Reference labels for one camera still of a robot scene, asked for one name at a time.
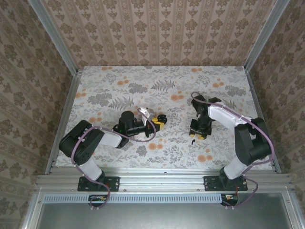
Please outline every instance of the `wallpaper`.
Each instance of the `wallpaper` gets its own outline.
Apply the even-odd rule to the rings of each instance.
[[[0,228],[19,228],[71,75],[29,3],[0,1]]]
[[[275,0],[42,0],[79,68],[243,65]]]
[[[305,212],[305,1],[291,0],[251,69],[284,172]]]

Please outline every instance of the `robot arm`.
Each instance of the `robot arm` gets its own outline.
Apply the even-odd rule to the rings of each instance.
[[[202,95],[197,96],[196,99],[206,101]],[[210,99],[207,102],[224,105],[217,98]],[[198,120],[192,120],[193,124],[196,122],[196,125],[193,125],[193,127],[196,126],[197,129],[192,129],[191,125],[191,131],[193,130],[195,133],[205,136],[210,135],[211,123],[216,120],[231,130],[235,135],[236,156],[229,164],[222,168],[220,172],[220,179],[224,186],[228,180],[233,180],[241,176],[253,162],[264,159],[271,154],[271,149],[267,140],[246,121],[237,118],[229,111],[215,105],[203,104],[195,100],[192,100],[192,105],[197,113],[199,111],[200,117]],[[245,118],[267,133],[263,119]]]
[[[140,111],[146,115],[152,123],[156,131],[162,129],[167,122],[164,114],[154,117],[152,109],[142,108]],[[130,111],[122,113],[119,123],[114,126],[113,130],[124,136],[135,136],[140,133],[145,133],[146,137],[153,133],[153,127],[149,122],[146,122],[146,118],[142,116],[142,120],[138,121],[134,118],[134,114]],[[72,151],[83,133],[91,128],[92,125],[86,120],[80,121],[59,143],[59,149],[67,156],[71,157]],[[96,147],[101,144],[105,146],[112,146],[114,148],[122,148],[129,141],[128,138],[122,137],[115,132],[103,131],[100,129],[93,129],[90,131],[85,139],[78,146],[74,161],[80,167],[82,172],[92,180],[103,183],[104,172],[97,166],[92,157]]]

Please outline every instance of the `black mounting bracket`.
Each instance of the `black mounting bracket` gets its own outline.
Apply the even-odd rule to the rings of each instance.
[[[247,181],[242,176],[228,180],[226,187],[224,187],[219,179],[219,176],[205,176],[203,177],[204,189],[206,192],[212,191],[247,191]]]
[[[120,187],[120,177],[105,177],[104,182],[111,192],[118,192]],[[85,177],[80,177],[77,190],[79,192],[106,192],[107,189],[95,183],[90,182]]]

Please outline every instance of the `floral tablecloth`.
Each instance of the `floral tablecloth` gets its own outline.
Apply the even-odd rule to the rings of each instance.
[[[239,113],[257,117],[242,66],[90,66],[82,72],[65,133],[82,119],[113,128],[123,111],[132,111],[139,119],[137,108],[149,107],[168,118],[156,138],[148,143],[130,141],[122,149],[99,145],[94,153],[98,165],[220,169],[235,156],[234,134],[215,121],[207,139],[188,135],[191,119],[196,119],[192,91],[206,99],[218,97]],[[71,162],[60,152],[56,165]]]

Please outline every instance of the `wire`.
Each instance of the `wire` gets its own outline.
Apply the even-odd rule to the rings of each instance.
[[[251,181],[251,182],[253,182],[253,183],[256,184],[256,188],[254,189],[254,191],[248,196],[248,198],[247,198],[245,201],[243,201],[242,203],[240,203],[240,204],[238,204],[238,205],[235,205],[235,206],[231,206],[229,203],[223,201],[223,203],[227,204],[228,206],[231,206],[232,209],[233,209],[233,208],[236,208],[236,207],[240,207],[240,206],[244,205],[246,202],[248,202],[249,199],[250,199],[250,198],[256,193],[256,191],[258,190],[258,183],[257,183],[256,181],[252,180],[252,179],[247,178],[244,174],[245,174],[246,172],[248,172],[253,166],[262,165],[262,164],[266,164],[266,163],[271,162],[271,161],[275,158],[275,148],[274,148],[274,146],[273,146],[273,144],[272,144],[272,141],[270,140],[269,136],[268,136],[261,128],[259,128],[257,125],[253,124],[250,120],[246,119],[243,115],[240,115],[240,114],[236,113],[236,112],[233,111],[232,109],[228,108],[226,105],[217,104],[217,103],[210,103],[210,102],[207,102],[207,101],[202,101],[202,100],[196,99],[196,98],[194,97],[194,94],[200,95],[200,93],[199,93],[199,92],[192,92],[192,93],[191,93],[191,97],[192,97],[195,101],[200,102],[200,103],[203,103],[203,104],[209,104],[209,105],[213,105],[213,106],[220,107],[220,108],[222,108],[222,109],[224,109],[224,110],[230,112],[231,114],[233,114],[233,115],[236,116],[237,118],[242,119],[243,121],[245,121],[245,122],[247,122],[248,124],[250,124],[254,129],[256,129],[256,130],[257,130],[257,131],[267,140],[267,142],[268,142],[268,144],[269,144],[269,146],[270,146],[270,149],[271,149],[271,156],[270,156],[270,158],[269,158],[268,160],[266,160],[266,161],[261,161],[261,162],[252,163],[252,164],[243,172],[243,174],[242,174],[242,176],[243,176],[246,180]]]
[[[93,208],[97,208],[97,209],[101,208],[102,204],[99,205],[98,207],[94,207],[94,206],[92,205],[92,201],[93,201],[94,199],[101,199],[101,200],[102,200],[102,198],[104,198],[104,197],[102,197],[102,196],[93,196],[93,197],[91,197],[90,202],[89,202],[89,205],[90,205],[90,207],[91,207],[91,210],[92,210]]]
[[[75,163],[75,161],[74,161],[75,152],[76,152],[78,146],[80,145],[80,143],[82,142],[82,140],[85,138],[85,136],[86,136],[89,132],[91,132],[92,130],[94,130],[94,129],[100,129],[100,130],[102,130],[102,131],[107,131],[107,132],[115,133],[115,134],[117,134],[117,135],[120,135],[120,136],[122,136],[122,137],[124,137],[124,138],[127,138],[127,139],[132,140],[132,141],[135,141],[135,142],[149,142],[149,141],[153,140],[153,139],[156,137],[156,132],[157,132],[157,131],[156,131],[156,127],[154,126],[153,122],[152,122],[143,112],[141,112],[141,109],[140,109],[140,108],[138,108],[137,110],[138,110],[138,112],[139,112],[144,118],[146,118],[146,120],[152,125],[152,128],[153,128],[153,136],[152,136],[150,139],[147,139],[147,140],[138,140],[138,139],[134,139],[134,138],[125,136],[125,135],[123,135],[123,134],[121,134],[121,133],[118,133],[118,132],[116,132],[116,131],[113,131],[113,130],[111,130],[111,129],[107,129],[107,128],[100,127],[100,126],[92,126],[92,127],[90,127],[88,130],[86,130],[86,131],[82,134],[82,136],[78,139],[77,143],[75,144],[75,146],[74,146],[74,148],[73,148],[73,150],[72,150],[72,154],[71,154],[71,162],[72,162],[72,164],[73,164],[81,173],[83,173],[83,176],[84,176],[87,180],[89,180],[89,181],[92,182],[92,183],[95,183],[95,184],[98,184],[98,185],[102,185],[103,187],[105,187],[105,188],[107,189],[107,193],[108,193],[108,194],[107,194],[107,198],[106,198],[106,200],[104,201],[104,203],[102,203],[102,204],[99,206],[100,208],[103,207],[103,206],[108,202],[108,200],[109,200],[109,198],[110,198],[110,189],[109,189],[109,187],[108,187],[107,185],[105,185],[105,184],[103,184],[103,183],[101,183],[101,182],[98,182],[98,181],[96,181],[96,180],[92,180],[90,177],[88,177],[88,176],[82,171],[82,169],[81,169],[81,168]],[[90,206],[91,206],[91,208],[94,208],[94,206],[92,205],[92,199],[90,200]]]
[[[256,187],[255,187],[255,189],[253,190],[253,192],[247,197],[247,199],[246,199],[245,201],[243,201],[242,203],[240,203],[240,204],[237,204],[237,205],[235,205],[235,206],[232,206],[232,205],[229,204],[228,202],[223,201],[223,203],[225,203],[227,206],[232,207],[232,209],[238,208],[238,207],[244,205],[245,203],[247,203],[247,202],[251,199],[251,197],[252,197],[252,196],[257,192],[257,190],[258,190],[258,183],[257,183],[255,180],[252,180],[252,179],[250,179],[250,178],[247,178],[245,175],[243,175],[243,177],[244,177],[246,180],[255,183],[255,184],[256,184]]]

